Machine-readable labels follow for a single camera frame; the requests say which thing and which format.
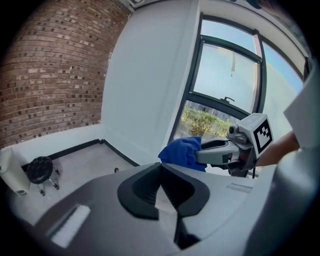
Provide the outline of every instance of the blue cloth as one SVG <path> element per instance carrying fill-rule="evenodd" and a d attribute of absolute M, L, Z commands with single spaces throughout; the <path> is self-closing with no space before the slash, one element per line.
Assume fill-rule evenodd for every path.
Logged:
<path fill-rule="evenodd" d="M 164 164 L 174 164 L 205 172 L 207 165 L 196 161 L 195 152 L 201 150 L 201 137 L 179 138 L 158 155 Z"/>

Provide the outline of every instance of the window handle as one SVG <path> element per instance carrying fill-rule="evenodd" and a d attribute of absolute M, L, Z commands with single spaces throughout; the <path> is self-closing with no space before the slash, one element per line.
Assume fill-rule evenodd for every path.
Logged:
<path fill-rule="evenodd" d="M 224 97 L 224 99 L 221 98 L 220 100 L 223 100 L 223 101 L 226 101 L 227 103 L 230 103 L 229 101 L 227 101 L 227 99 L 230 99 L 230 100 L 232 100 L 233 102 L 235 101 L 233 98 L 230 98 L 230 97 Z"/>

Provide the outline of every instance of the black baseboard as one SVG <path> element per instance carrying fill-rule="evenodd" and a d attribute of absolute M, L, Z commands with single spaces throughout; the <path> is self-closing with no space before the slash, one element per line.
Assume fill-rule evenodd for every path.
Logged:
<path fill-rule="evenodd" d="M 73 147 L 70 147 L 70 148 L 67 148 L 65 150 L 62 150 L 60 152 L 57 152 L 57 153 L 54 153 L 54 154 L 51 154 L 51 155 L 47 155 L 47 157 L 49 157 L 51 160 L 55 160 L 55 159 L 58 159 L 58 158 L 61 158 L 61 157 L 64 157 L 66 155 L 69 155 L 71 153 L 74 153 L 76 151 L 79 151 L 79 150 L 83 150 L 87 147 L 90 147 L 94 144 L 102 144 L 103 142 L 101 142 L 100 139 L 94 139 L 94 140 L 91 140 L 91 141 L 88 141 L 86 143 L 83 143 L 83 144 L 80 144 L 80 145 L 76 145 L 76 146 L 73 146 Z M 22 169 L 26 172 L 27 169 L 28 169 L 28 163 L 23 165 L 22 166 Z"/>
<path fill-rule="evenodd" d="M 131 160 L 126 155 L 122 154 L 118 149 L 116 149 L 114 146 L 112 146 L 109 142 L 107 142 L 105 139 L 102 139 L 103 143 L 106 144 L 110 149 L 112 149 L 113 152 L 115 152 L 119 157 L 126 160 L 129 164 L 133 165 L 134 167 L 140 166 L 135 161 Z"/>

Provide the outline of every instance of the window frame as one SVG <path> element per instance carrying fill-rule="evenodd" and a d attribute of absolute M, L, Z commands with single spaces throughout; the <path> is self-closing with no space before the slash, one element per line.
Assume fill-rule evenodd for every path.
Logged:
<path fill-rule="evenodd" d="M 227 40 L 220 39 L 213 36 L 208 36 L 208 35 L 201 35 L 203 20 L 226 24 L 251 34 L 253 37 L 256 54 L 238 44 L 229 42 Z M 262 39 L 263 39 L 262 36 L 260 35 L 259 31 L 256 29 L 253 30 L 246 26 L 243 26 L 241 24 L 238 24 L 236 22 L 233 22 L 224 18 L 204 15 L 202 12 L 200 13 L 197 36 L 195 40 L 190 71 L 189 71 L 189 75 L 188 75 L 186 86 L 183 92 L 182 100 L 176 115 L 176 119 L 173 124 L 173 128 L 172 128 L 168 143 L 170 143 L 174 138 L 186 101 L 195 102 L 195 103 L 207 106 L 209 108 L 216 109 L 220 112 L 223 112 L 227 115 L 235 117 L 239 120 L 250 115 L 250 113 L 244 111 L 243 109 L 230 104 L 227 100 L 214 98 L 209 95 L 205 95 L 205 94 L 194 91 L 194 87 L 195 87 L 195 83 L 196 83 L 196 79 L 199 71 L 199 66 L 200 66 L 202 48 L 204 44 L 223 47 L 225 49 L 235 51 L 237 54 L 240 54 L 258 64 L 257 86 L 256 86 L 255 101 L 254 101 L 252 112 L 253 113 L 263 112 L 265 99 L 266 99 L 266 91 L 267 91 L 267 66 L 266 66 L 266 59 L 265 59 Z"/>

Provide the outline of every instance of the white wall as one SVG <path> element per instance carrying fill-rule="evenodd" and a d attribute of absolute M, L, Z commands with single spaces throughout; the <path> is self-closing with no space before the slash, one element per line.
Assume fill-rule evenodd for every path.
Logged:
<path fill-rule="evenodd" d="M 140 165 L 159 161 L 186 86 L 199 22 L 197 0 L 136 11 L 109 63 L 102 103 L 104 138 Z"/>
<path fill-rule="evenodd" d="M 39 156 L 50 156 L 74 146 L 103 139 L 102 124 L 94 124 L 70 130 L 48 134 L 25 142 L 3 148 L 12 148 L 21 166 L 30 163 Z"/>

